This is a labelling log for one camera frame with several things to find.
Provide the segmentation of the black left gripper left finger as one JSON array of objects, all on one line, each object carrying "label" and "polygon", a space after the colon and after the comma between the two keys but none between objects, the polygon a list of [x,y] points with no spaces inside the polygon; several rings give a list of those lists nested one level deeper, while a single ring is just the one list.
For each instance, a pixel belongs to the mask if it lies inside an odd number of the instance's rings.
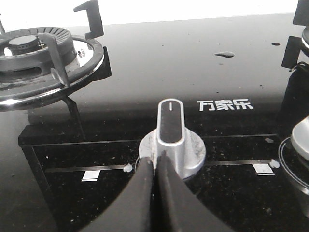
[{"label": "black left gripper left finger", "polygon": [[83,232],[149,232],[154,168],[149,158],[139,166],[115,201]]}]

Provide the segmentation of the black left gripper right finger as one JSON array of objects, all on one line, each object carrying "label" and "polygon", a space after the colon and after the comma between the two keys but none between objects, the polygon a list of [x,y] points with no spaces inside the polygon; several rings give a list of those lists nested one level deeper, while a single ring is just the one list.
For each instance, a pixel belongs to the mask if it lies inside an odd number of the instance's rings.
[{"label": "black left gripper right finger", "polygon": [[230,232],[232,229],[208,210],[176,173],[164,150],[156,174],[163,218],[170,232]]}]

